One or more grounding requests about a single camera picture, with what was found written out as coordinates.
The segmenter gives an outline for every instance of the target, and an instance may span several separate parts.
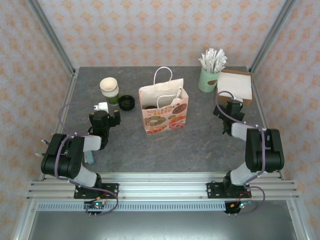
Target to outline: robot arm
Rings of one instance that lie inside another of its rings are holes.
[[[73,180],[79,185],[102,188],[103,184],[100,175],[89,171],[82,165],[84,152],[104,149],[108,143],[110,128],[119,125],[121,119],[119,111],[114,111],[114,116],[108,113],[108,104],[106,102],[99,103],[99,105],[94,106],[94,109],[96,111],[89,115],[92,125],[89,129],[89,135],[73,136],[65,141],[59,156],[57,170],[60,177]],[[41,163],[43,174],[55,176],[58,149],[66,137],[66,134],[59,133],[52,136]],[[88,190],[79,187],[77,191],[84,193]],[[80,195],[82,199],[86,198],[83,194]]]
[[[277,129],[263,129],[263,133],[266,146],[265,172],[281,170],[285,161],[280,133]],[[257,128],[237,122],[231,126],[231,135],[246,141],[245,162],[230,173],[231,183],[243,186],[262,169],[262,136]]]
[[[241,112],[243,104],[235,99],[229,99],[226,106],[219,105],[228,116],[242,121],[245,114]],[[246,141],[245,162],[237,169],[229,171],[223,182],[208,183],[208,198],[239,198],[240,194],[247,192],[244,187],[258,176],[262,170],[262,135],[260,130],[226,117],[215,107],[213,114],[223,120],[223,133]],[[265,141],[265,169],[267,173],[281,170],[284,166],[284,153],[280,133],[277,129],[263,129]]]

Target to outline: gray countertop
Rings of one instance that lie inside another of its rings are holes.
[[[103,78],[118,81],[119,94],[135,98],[135,108],[120,110],[121,123],[110,129],[105,149],[93,152],[94,165],[88,169],[98,173],[118,172],[227,172],[245,160],[246,143],[222,135],[223,122],[213,115],[214,93],[198,89],[201,68],[198,66],[173,66],[172,79],[184,78],[184,89],[189,95],[186,125],[184,128],[147,135],[143,128],[139,103],[139,88],[153,84],[158,67],[81,67],[75,83],[71,102],[96,105],[105,102],[99,83]],[[159,71],[157,80],[169,79],[169,72]],[[117,107],[110,108],[110,114]],[[72,106],[65,124],[78,132],[91,125],[92,108]],[[257,103],[244,106],[244,121],[262,126]]]

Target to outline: black bracket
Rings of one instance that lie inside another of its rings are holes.
[[[230,174],[231,171],[226,174],[222,182],[212,181],[206,184],[208,199],[237,199],[241,194],[241,198],[249,198],[251,196],[243,185],[238,186],[231,183]]]
[[[238,101],[238,100],[233,100],[233,99],[228,99],[226,102],[226,106],[220,105],[221,110],[229,115],[230,117],[242,121],[245,117],[245,114],[243,112],[240,112],[243,104]],[[231,134],[231,129],[232,129],[232,124],[234,121],[231,119],[227,118],[225,115],[223,115],[220,110],[218,109],[217,106],[215,106],[213,115],[219,117],[221,120],[223,120],[223,132],[222,134],[227,133],[229,136],[232,136]]]
[[[118,183],[102,183],[101,187],[99,188],[113,192],[116,196],[118,196]],[[73,196],[74,199],[95,199],[97,197],[100,197],[101,199],[116,199],[113,195],[104,193],[103,191],[91,190],[84,187],[75,186]]]
[[[99,150],[102,150],[109,141],[110,128],[120,124],[120,112],[115,110],[114,116],[111,116],[104,110],[98,110],[89,115],[89,120],[92,127],[89,128],[88,132],[90,135],[101,137],[101,146]]]

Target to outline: paper bag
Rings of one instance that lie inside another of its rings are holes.
[[[160,69],[168,69],[171,77],[169,81],[156,84],[156,75]],[[147,134],[185,126],[189,96],[183,89],[184,79],[172,80],[172,76],[170,68],[162,66],[154,74],[153,85],[139,89],[143,127]]]

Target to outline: stacked paper cup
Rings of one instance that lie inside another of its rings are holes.
[[[111,105],[117,105],[119,102],[118,82],[113,77],[107,77],[100,82],[102,94],[106,97]]]

